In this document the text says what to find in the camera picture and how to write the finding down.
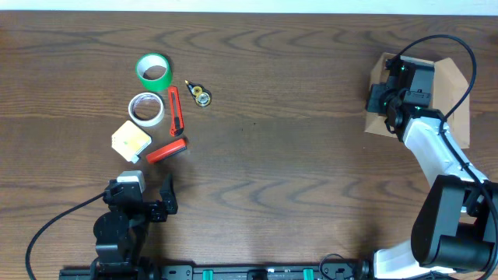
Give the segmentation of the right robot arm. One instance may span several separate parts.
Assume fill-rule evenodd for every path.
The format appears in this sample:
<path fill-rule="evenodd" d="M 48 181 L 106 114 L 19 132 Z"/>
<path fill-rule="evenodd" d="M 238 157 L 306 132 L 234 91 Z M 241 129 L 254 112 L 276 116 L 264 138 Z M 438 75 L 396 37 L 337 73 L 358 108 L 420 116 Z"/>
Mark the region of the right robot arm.
<path fill-rule="evenodd" d="M 377 251 L 377 279 L 483 275 L 497 266 L 497 185 L 466 157 L 470 85 L 450 58 L 426 61 L 384 53 L 370 73 L 368 133 L 397 138 L 430 186 L 409 240 Z"/>

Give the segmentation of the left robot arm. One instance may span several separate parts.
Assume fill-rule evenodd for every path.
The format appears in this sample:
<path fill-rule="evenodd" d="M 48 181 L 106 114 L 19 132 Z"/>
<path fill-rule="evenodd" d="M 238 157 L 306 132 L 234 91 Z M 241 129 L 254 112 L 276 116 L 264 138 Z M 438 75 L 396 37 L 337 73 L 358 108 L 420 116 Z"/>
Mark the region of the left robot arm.
<path fill-rule="evenodd" d="M 91 279 L 161 279 L 159 267 L 141 251 L 149 225 L 165 222 L 178 210 L 173 176 L 160 188 L 160 200 L 144 201 L 145 179 L 139 170 L 124 171 L 110 180 L 103 192 L 109 212 L 95 222 L 97 258 L 90 267 Z"/>

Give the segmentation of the white tape roll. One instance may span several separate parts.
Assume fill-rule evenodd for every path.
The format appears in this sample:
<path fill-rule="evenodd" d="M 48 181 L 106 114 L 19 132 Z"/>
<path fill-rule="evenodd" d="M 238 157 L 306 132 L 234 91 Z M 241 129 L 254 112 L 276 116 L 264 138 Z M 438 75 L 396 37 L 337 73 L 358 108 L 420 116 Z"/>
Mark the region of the white tape roll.
<path fill-rule="evenodd" d="M 150 119 L 142 119 L 140 118 L 137 113 L 135 112 L 136 107 L 142 102 L 146 100 L 153 100 L 156 101 L 160 108 L 158 113 L 150 118 Z M 128 104 L 128 114 L 130 118 L 139 126 L 149 128 L 157 125 L 160 123 L 164 117 L 164 102 L 161 96 L 155 94 L 155 93 L 149 93 L 149 92 L 144 92 L 144 93 L 139 93 L 136 96 L 134 96 L 129 104 Z"/>

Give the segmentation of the red utility knife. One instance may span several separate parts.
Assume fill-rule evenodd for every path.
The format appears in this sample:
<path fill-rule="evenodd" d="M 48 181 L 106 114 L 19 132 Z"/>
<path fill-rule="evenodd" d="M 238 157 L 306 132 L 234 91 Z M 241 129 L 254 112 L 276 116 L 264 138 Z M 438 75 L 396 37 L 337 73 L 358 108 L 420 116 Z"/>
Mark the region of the red utility knife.
<path fill-rule="evenodd" d="M 181 110 L 178 88 L 176 86 L 170 86 L 167 90 L 167 94 L 170 101 L 170 112 L 172 117 L 170 134 L 177 137 L 184 131 L 184 119 Z"/>

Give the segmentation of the red black stapler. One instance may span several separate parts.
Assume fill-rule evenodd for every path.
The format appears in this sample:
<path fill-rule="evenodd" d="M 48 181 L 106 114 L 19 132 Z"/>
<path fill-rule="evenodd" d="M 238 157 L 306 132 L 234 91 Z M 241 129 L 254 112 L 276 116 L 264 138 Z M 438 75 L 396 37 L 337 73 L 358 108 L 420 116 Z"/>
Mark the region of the red black stapler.
<path fill-rule="evenodd" d="M 163 159 L 176 155 L 179 152 L 184 151 L 186 148 L 187 148 L 187 142 L 183 138 L 180 138 L 174 142 L 171 142 L 168 145 L 165 145 L 160 149 L 157 149 L 154 152 L 147 154 L 146 160 L 148 163 L 154 164 Z"/>

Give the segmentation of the brown cardboard box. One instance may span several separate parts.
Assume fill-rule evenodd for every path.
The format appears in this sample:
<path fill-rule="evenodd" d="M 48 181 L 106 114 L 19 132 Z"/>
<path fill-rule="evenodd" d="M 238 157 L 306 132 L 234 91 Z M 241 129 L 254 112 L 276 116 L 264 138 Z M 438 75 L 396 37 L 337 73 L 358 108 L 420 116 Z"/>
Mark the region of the brown cardboard box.
<path fill-rule="evenodd" d="M 384 52 L 370 72 L 370 86 L 380 82 L 386 82 L 388 70 L 384 68 L 386 59 L 395 55 Z M 410 58 L 401 56 L 403 60 L 413 60 L 415 62 L 425 62 L 435 67 L 433 79 L 433 98 L 430 101 L 430 108 L 438 109 L 446 114 L 461 99 L 468 88 L 468 82 L 460 69 L 451 58 L 439 61 L 428 61 L 420 58 Z M 366 113 L 365 128 L 366 133 L 382 135 L 395 138 L 385 127 L 386 117 L 377 113 Z M 469 100 L 465 100 L 457 110 L 448 118 L 451 135 L 462 149 L 470 147 L 470 109 Z"/>

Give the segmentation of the green tape roll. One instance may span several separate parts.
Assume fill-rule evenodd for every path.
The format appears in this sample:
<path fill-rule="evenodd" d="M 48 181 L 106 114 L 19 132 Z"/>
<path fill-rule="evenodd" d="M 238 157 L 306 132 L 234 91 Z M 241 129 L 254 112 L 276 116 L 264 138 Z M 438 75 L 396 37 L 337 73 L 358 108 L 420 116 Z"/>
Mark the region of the green tape roll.
<path fill-rule="evenodd" d="M 145 73 L 153 67 L 161 66 L 164 68 L 164 73 L 156 79 L 148 79 Z M 150 91 L 157 92 L 167 89 L 172 81 L 173 73 L 171 71 L 169 61 L 157 53 L 149 53 L 142 56 L 136 63 L 135 73 L 143 86 Z"/>

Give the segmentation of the yellow sticky note pad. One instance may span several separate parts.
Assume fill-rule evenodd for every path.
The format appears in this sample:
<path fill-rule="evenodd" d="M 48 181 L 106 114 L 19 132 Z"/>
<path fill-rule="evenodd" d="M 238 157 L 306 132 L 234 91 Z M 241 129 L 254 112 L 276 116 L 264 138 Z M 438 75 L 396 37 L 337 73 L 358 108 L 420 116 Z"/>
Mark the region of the yellow sticky note pad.
<path fill-rule="evenodd" d="M 139 161 L 139 154 L 151 142 L 152 138 L 131 121 L 124 122 L 111 136 L 112 149 L 131 163 Z"/>

